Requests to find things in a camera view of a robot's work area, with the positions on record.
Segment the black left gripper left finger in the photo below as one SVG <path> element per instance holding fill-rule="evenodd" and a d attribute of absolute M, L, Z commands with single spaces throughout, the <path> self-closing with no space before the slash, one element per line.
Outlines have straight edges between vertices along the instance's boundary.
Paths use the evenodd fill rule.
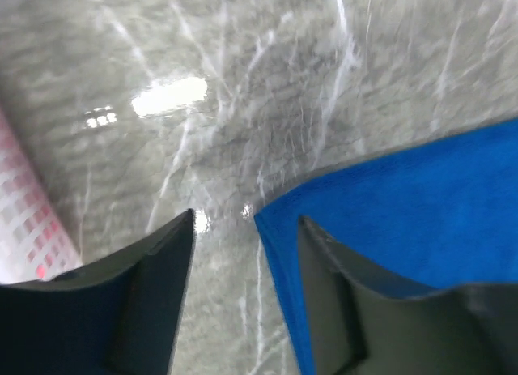
<path fill-rule="evenodd" d="M 167 373 L 194 224 L 187 210 L 96 262 L 49 281 L 2 286 L 2 373 Z"/>

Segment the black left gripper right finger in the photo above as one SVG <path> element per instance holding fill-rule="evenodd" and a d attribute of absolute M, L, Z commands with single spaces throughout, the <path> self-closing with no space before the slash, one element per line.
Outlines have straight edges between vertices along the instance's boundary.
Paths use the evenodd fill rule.
<path fill-rule="evenodd" d="M 384 269 L 308 217 L 298 253 L 319 374 L 514 374 L 517 286 L 435 289 Z"/>

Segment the blue towel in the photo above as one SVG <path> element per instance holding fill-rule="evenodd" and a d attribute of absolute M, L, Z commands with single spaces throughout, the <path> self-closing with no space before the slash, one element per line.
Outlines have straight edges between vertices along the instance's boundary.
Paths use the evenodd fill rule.
<path fill-rule="evenodd" d="M 299 265 L 301 217 L 384 269 L 431 288 L 517 286 L 517 122 L 325 174 L 256 213 L 299 370 L 319 374 Z"/>

